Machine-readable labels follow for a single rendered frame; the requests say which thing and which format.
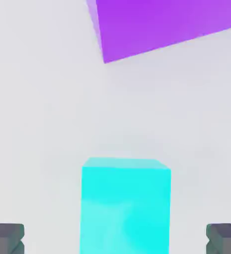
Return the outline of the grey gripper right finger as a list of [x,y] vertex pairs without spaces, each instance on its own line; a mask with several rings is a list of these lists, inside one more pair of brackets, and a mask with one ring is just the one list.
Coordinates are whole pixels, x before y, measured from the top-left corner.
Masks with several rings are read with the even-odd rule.
[[208,224],[206,254],[231,254],[231,223]]

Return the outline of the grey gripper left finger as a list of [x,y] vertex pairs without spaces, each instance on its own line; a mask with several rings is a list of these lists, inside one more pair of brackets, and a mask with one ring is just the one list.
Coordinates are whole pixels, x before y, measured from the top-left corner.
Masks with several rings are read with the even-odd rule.
[[0,254],[24,254],[24,225],[0,223]]

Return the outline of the small cyan cube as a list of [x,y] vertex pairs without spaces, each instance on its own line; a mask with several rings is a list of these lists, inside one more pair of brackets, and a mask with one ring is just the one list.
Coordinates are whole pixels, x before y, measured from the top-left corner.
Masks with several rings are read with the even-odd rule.
[[171,170],[155,159],[89,158],[79,254],[169,254]]

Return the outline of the large purple box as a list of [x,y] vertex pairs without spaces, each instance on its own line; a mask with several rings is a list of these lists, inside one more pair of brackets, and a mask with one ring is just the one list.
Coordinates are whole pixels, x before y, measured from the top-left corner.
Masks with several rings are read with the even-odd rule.
[[86,0],[105,63],[231,28],[231,0]]

